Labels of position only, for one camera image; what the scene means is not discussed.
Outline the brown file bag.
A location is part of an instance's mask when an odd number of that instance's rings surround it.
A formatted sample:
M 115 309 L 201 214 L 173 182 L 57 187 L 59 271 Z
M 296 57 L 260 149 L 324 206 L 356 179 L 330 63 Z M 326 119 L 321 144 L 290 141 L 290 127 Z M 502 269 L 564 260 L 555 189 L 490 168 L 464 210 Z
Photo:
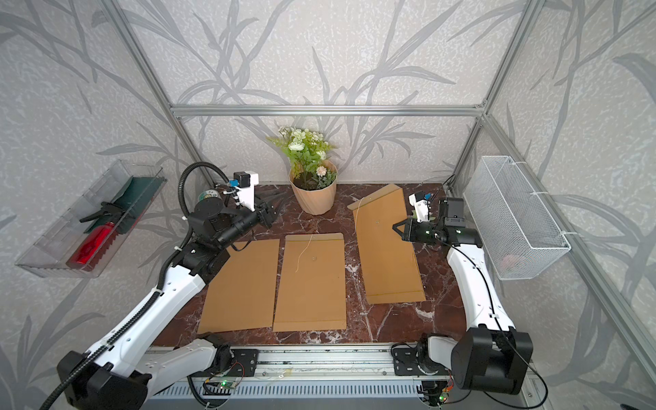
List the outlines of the brown file bag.
M 348 209 L 354 216 L 367 302 L 423 302 L 425 290 L 413 244 L 392 229 L 407 218 L 401 187 L 388 184 Z
M 221 333 L 273 325 L 278 239 L 254 241 L 230 259 L 208 287 L 198 331 Z
M 286 236 L 273 331 L 344 330 L 346 299 L 343 234 Z

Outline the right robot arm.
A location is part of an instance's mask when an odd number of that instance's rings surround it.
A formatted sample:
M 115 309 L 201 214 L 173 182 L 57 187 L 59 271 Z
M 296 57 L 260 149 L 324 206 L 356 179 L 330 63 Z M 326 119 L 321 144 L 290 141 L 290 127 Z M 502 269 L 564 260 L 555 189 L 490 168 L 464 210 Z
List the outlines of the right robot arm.
M 393 225 L 405 242 L 441 245 L 446 250 L 466 314 L 466 333 L 461 340 L 446 336 L 424 336 L 416 344 L 415 366 L 425 375 L 441 371 L 449 375 L 449 386 L 480 391 L 492 401 L 522 390 L 531 366 L 533 342 L 502 307 L 485 264 L 483 240 L 466 225 L 464 201 L 443 198 L 438 216 L 431 217 L 434 196 L 423 192 L 410 195 L 413 215 Z

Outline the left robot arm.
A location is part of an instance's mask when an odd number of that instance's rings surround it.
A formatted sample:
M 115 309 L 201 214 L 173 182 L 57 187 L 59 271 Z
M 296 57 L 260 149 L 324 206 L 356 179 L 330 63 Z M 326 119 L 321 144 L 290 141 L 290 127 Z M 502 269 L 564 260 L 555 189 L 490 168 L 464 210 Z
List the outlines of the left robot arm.
M 190 174 L 207 168 L 225 189 L 186 204 Z M 195 162 L 179 178 L 178 199 L 189 229 L 181 246 L 163 263 L 156 286 L 113 330 L 84 353 L 69 352 L 57 365 L 61 383 L 41 407 L 60 396 L 77 409 L 140 409 L 155 394 L 197 372 L 230 372 L 237 364 L 229 343 L 205 333 L 159 359 L 146 356 L 152 343 L 181 309 L 210 284 L 229 261 L 235 242 L 257 226 L 269 228 L 278 210 L 256 195 L 259 175 L 236 172 L 228 178 L 210 162 Z

